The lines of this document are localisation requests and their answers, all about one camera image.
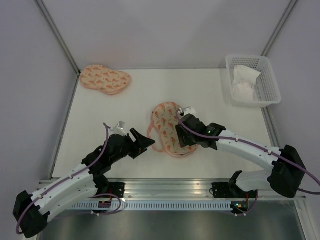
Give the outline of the floral mesh laundry bag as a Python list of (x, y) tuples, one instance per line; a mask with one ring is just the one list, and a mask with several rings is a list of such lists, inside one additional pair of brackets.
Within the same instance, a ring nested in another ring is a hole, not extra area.
[(178, 125), (176, 111), (181, 106), (175, 102), (167, 101), (159, 104), (152, 111), (151, 123), (147, 130), (147, 137), (151, 138), (152, 130), (158, 132), (161, 149), (152, 145), (152, 149), (159, 153), (167, 153), (175, 158), (183, 158), (193, 154), (198, 146), (181, 147), (175, 126)]

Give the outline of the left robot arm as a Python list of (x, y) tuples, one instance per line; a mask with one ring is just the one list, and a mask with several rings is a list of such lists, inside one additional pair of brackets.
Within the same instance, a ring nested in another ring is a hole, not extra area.
[(75, 203), (87, 198), (109, 196), (109, 182), (104, 176), (113, 164), (130, 157), (137, 158), (155, 144), (134, 128), (129, 133), (110, 134), (106, 126), (103, 145), (88, 154), (66, 176), (32, 193), (22, 191), (16, 197), (13, 216), (16, 233), (32, 238), (42, 232), (55, 217)]

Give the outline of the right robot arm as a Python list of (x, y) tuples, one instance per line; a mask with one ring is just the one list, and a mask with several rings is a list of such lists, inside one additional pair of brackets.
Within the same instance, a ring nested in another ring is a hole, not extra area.
[(181, 147), (197, 145), (230, 153), (262, 168), (252, 172), (236, 171), (226, 184), (231, 196), (239, 198), (245, 193), (260, 190), (273, 190), (289, 199), (296, 196), (306, 167), (294, 147), (278, 148), (251, 142), (222, 125), (205, 125), (183, 109), (176, 112), (176, 117), (178, 125), (175, 129)]

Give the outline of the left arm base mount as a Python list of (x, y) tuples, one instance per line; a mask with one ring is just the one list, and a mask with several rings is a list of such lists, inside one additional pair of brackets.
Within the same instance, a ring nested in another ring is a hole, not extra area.
[[(119, 198), (123, 198), (125, 192), (125, 183), (124, 182), (110, 182), (108, 186), (105, 186), (97, 191), (97, 195), (101, 194), (114, 194)], [(109, 200), (100, 200), (98, 203), (99, 208), (110, 208), (113, 200), (118, 202), (113, 196), (105, 196)]]

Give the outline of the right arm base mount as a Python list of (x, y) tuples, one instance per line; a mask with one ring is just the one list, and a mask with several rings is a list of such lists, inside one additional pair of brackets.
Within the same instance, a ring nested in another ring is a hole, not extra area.
[(227, 182), (213, 182), (209, 193), (213, 195), (215, 199), (255, 199), (258, 191), (251, 190), (245, 192), (238, 186), (229, 184)]

